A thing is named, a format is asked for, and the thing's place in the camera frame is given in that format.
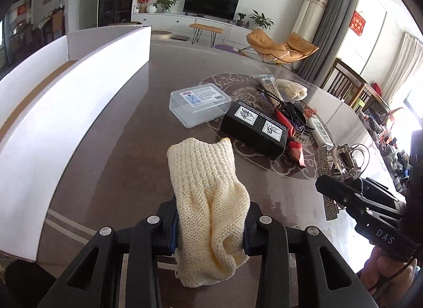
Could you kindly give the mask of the person's right hand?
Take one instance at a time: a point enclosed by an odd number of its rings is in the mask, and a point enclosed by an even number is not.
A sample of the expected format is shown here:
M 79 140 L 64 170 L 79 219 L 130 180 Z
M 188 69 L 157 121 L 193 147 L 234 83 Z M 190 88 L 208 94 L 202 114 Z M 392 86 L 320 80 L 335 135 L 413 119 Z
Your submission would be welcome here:
M 380 307 L 396 305 L 410 289 L 414 281 L 417 260 L 414 259 L 405 267 L 406 265 L 404 262 L 383 255 L 378 246 L 373 247 L 370 258 L 365 262 L 359 278 Z M 397 275 L 387 282 L 387 288 L 383 292 L 382 289 L 377 288 L 371 290 L 371 287 L 375 286 L 380 278 L 389 279 L 395 274 Z

